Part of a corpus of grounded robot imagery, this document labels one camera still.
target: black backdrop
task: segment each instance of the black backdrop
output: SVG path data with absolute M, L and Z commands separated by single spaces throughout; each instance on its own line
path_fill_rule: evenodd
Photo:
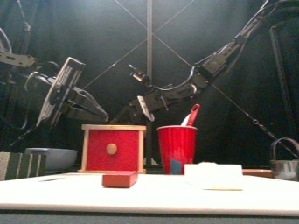
M 236 36 L 258 12 L 262 0 L 153 0 L 152 80 L 156 86 L 177 85 L 191 66 L 219 50 Z M 25 21 L 31 25 L 28 48 L 24 19 L 17 1 L 0 3 L 0 27 L 8 36 L 13 53 L 32 55 L 40 62 L 55 61 L 60 66 L 72 57 L 87 64 L 79 80 L 112 119 L 137 95 L 143 85 L 129 77 L 128 64 L 147 69 L 145 0 L 23 0 Z M 298 127 L 298 19 L 279 26 L 279 45 L 290 83 L 290 95 Z M 17 74 L 15 84 L 1 82 L 1 113 L 16 125 L 23 123 L 28 99 L 31 127 L 36 122 L 44 95 L 27 93 Z M 232 71 L 215 83 L 238 105 L 275 133 L 296 138 L 288 129 L 282 92 L 276 75 L 274 48 L 268 32 L 250 41 Z M 252 124 L 238 108 L 209 87 L 192 101 L 184 101 L 155 114 L 153 159 L 160 161 L 155 128 L 179 124 L 192 104 L 201 105 L 196 120 L 197 149 L 195 162 L 268 166 L 272 139 Z M 1 150 L 24 151 L 25 147 L 72 148 L 81 151 L 81 122 L 61 117 L 55 129 L 40 127 L 12 148 L 9 143 L 24 130 L 9 128 L 1 121 Z

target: red plastic cup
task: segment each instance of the red plastic cup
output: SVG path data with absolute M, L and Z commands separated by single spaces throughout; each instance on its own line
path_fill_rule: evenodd
M 192 164 L 196 128 L 169 125 L 156 129 L 164 174 L 184 174 L 184 165 Z

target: red box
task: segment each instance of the red box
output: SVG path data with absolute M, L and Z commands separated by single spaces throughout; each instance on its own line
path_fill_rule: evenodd
M 104 187 L 124 187 L 133 185 L 137 179 L 136 171 L 115 171 L 103 175 L 101 185 Z
M 81 128 L 85 133 L 79 172 L 145 172 L 145 126 L 84 124 Z

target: table surface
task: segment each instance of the table surface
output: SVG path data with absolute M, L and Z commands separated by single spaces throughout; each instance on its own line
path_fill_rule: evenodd
M 139 174 L 129 188 L 105 188 L 100 173 L 0 182 L 0 209 L 140 214 L 299 217 L 299 182 L 243 176 L 242 191 L 201 190 L 183 175 Z

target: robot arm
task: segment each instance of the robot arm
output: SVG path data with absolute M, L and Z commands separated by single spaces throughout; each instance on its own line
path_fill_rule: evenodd
M 151 89 L 145 96 L 139 96 L 123 108 L 111 123 L 144 124 L 145 118 L 153 120 L 153 112 L 168 109 L 168 106 L 181 99 L 192 98 L 200 94 L 219 75 L 234 67 L 244 45 L 259 28 L 270 28 L 279 21 L 299 16 L 299 1 L 276 1 L 264 4 L 256 15 L 248 21 L 246 27 L 232 39 L 209 57 L 195 63 L 191 76 L 177 87 L 159 88 L 152 86 L 148 77 L 137 68 L 132 68 L 132 76 Z

